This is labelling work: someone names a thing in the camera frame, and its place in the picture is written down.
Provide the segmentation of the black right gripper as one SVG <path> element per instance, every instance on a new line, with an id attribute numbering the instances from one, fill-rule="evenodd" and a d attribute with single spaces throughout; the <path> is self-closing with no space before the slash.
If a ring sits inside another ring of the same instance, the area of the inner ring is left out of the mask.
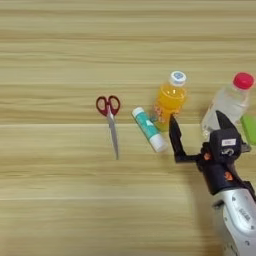
<path id="1" fill-rule="evenodd" d="M 221 111 L 216 111 L 218 124 L 221 130 L 234 129 L 236 126 Z M 247 189 L 251 191 L 251 183 L 243 181 L 231 170 L 226 163 L 217 162 L 212 155 L 210 145 L 204 142 L 201 152 L 196 155 L 187 155 L 181 143 L 181 131 L 173 115 L 169 120 L 169 138 L 172 144 L 175 161 L 177 163 L 195 162 L 198 170 L 203 174 L 209 192 L 216 195 L 225 190 Z"/>

